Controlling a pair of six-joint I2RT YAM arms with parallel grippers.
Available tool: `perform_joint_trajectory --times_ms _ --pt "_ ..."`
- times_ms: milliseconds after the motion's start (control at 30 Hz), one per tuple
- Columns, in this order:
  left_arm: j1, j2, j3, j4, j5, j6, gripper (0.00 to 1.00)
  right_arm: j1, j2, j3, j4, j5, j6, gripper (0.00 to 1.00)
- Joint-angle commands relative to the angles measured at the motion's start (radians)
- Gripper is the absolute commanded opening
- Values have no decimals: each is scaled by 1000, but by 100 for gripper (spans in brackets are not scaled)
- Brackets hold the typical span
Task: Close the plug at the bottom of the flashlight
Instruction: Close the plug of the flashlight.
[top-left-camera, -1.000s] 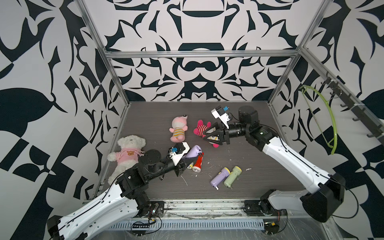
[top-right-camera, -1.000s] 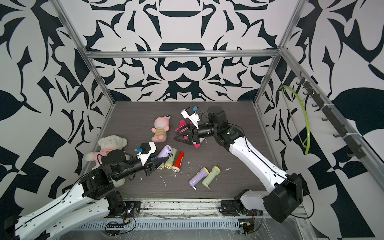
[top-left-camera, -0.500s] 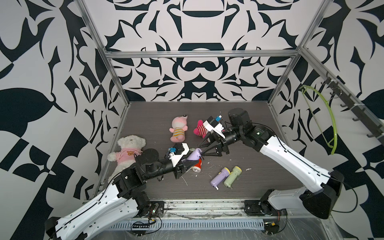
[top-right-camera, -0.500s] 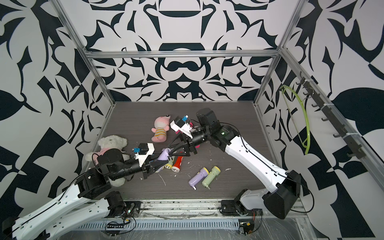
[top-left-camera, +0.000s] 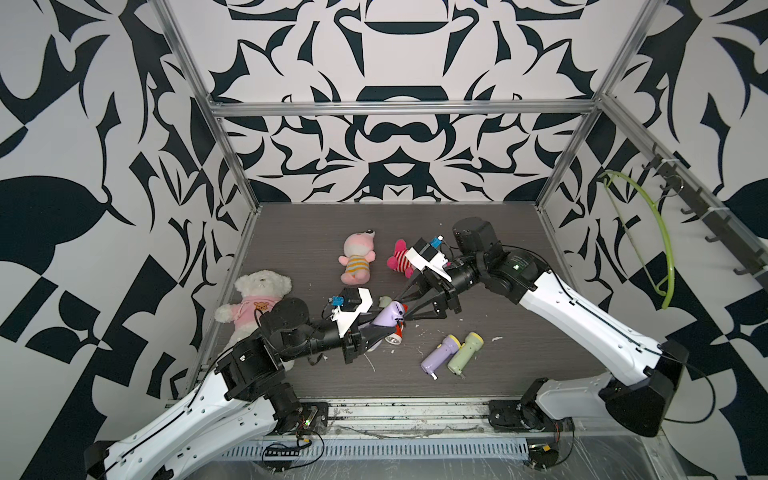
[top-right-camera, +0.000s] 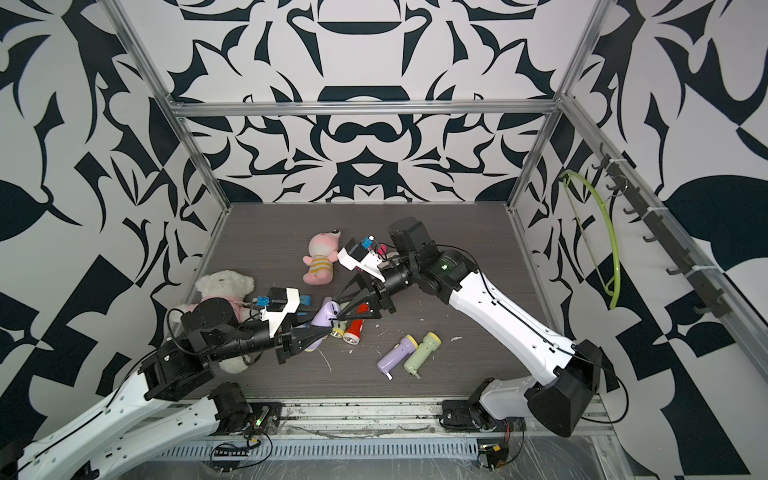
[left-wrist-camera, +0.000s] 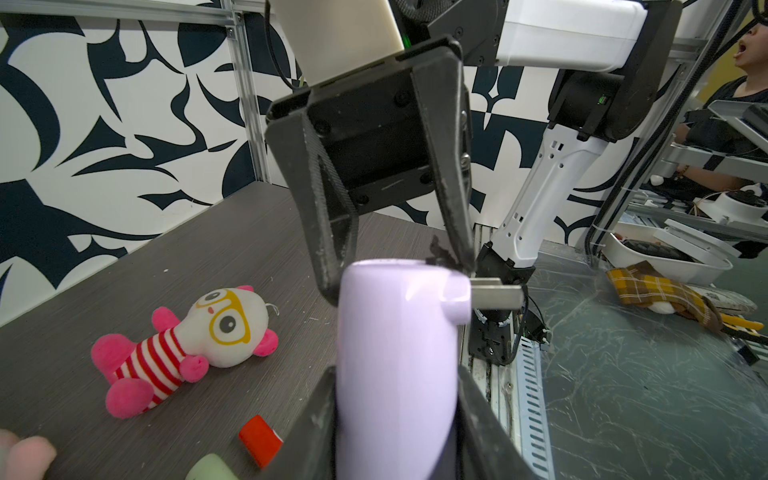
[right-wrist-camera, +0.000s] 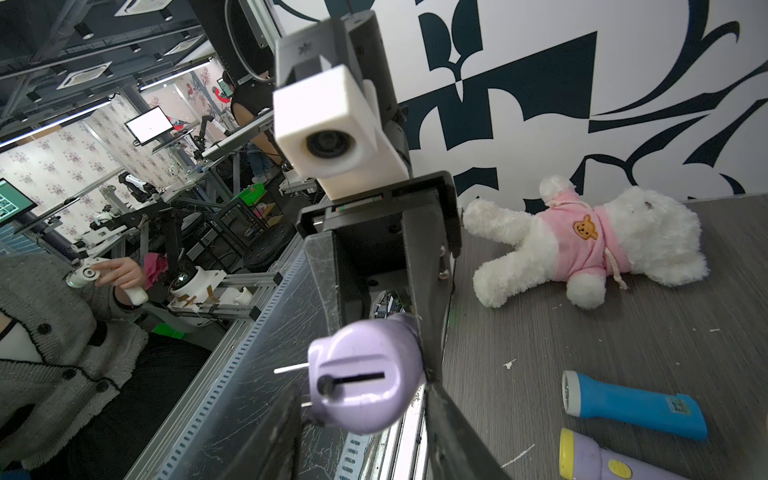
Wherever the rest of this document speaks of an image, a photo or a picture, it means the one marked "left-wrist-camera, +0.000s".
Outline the red flashlight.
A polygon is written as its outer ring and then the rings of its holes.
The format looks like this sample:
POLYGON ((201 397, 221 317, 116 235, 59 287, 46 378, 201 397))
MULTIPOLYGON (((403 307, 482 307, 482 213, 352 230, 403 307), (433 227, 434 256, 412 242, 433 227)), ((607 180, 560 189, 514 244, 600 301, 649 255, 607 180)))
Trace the red flashlight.
POLYGON ((283 445, 282 438, 260 415, 251 418, 238 437, 260 469, 265 469, 283 445))

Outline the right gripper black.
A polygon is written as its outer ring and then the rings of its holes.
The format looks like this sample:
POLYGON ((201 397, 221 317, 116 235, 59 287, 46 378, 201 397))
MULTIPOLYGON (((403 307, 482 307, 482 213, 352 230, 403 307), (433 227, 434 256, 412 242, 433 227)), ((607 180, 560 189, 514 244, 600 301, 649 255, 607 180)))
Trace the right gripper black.
POLYGON ((462 57, 460 44, 443 36, 272 103, 266 140, 331 305, 355 260, 358 214, 430 192, 458 268, 475 270, 462 57))

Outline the purple flashlight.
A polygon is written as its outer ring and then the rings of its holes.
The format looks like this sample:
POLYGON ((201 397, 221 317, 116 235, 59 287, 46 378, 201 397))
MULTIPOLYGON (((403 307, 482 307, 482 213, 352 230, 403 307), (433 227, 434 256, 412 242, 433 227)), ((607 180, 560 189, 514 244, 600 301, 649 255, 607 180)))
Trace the purple flashlight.
POLYGON ((335 475, 458 479, 459 329, 477 307, 509 310, 517 286, 417 260, 366 260, 338 306, 335 475))

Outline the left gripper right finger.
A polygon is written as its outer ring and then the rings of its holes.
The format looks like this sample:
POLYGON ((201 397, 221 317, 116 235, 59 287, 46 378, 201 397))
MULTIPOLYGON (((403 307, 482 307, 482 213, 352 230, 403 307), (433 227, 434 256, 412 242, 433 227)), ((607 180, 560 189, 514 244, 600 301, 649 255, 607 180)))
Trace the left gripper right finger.
POLYGON ((457 478, 537 479, 464 366, 458 379, 457 478))

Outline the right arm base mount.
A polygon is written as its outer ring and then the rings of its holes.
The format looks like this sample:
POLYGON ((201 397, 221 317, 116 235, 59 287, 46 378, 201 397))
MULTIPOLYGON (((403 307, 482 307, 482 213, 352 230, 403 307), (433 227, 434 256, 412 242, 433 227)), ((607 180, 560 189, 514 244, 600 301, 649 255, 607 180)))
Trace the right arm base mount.
POLYGON ((504 285, 519 286, 524 294, 522 306, 513 310, 475 309, 468 333, 468 353, 489 364, 509 365, 516 358, 523 337, 549 344, 551 332, 538 304, 531 299, 527 283, 535 268, 517 268, 512 260, 503 260, 486 242, 477 258, 477 274, 499 278, 504 285))

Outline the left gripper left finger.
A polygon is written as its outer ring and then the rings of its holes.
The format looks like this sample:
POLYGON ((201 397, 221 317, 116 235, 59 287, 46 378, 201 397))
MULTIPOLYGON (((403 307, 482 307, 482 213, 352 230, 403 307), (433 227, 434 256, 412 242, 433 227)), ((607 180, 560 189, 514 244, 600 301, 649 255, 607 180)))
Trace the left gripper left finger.
POLYGON ((331 366, 259 479, 335 479, 335 387, 336 368, 331 366))

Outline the light green flashlight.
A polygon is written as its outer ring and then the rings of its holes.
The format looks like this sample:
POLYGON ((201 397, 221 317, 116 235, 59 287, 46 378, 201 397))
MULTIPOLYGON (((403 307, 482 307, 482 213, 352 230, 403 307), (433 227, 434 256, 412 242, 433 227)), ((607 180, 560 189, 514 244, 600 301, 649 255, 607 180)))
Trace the light green flashlight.
POLYGON ((238 480, 238 477, 218 455, 210 453, 190 468, 185 480, 238 480))

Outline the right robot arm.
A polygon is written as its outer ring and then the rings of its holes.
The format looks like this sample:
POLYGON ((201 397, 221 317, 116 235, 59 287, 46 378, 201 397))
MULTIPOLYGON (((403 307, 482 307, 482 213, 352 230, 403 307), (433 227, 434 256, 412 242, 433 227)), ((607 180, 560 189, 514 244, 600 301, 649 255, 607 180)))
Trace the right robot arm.
POLYGON ((358 219, 427 193, 449 267, 523 286, 544 231, 611 143, 644 120, 677 1, 269 1, 306 86, 276 100, 265 139, 299 210, 321 295, 339 299, 358 219), (465 66, 548 67, 539 159, 499 233, 472 247, 465 66))

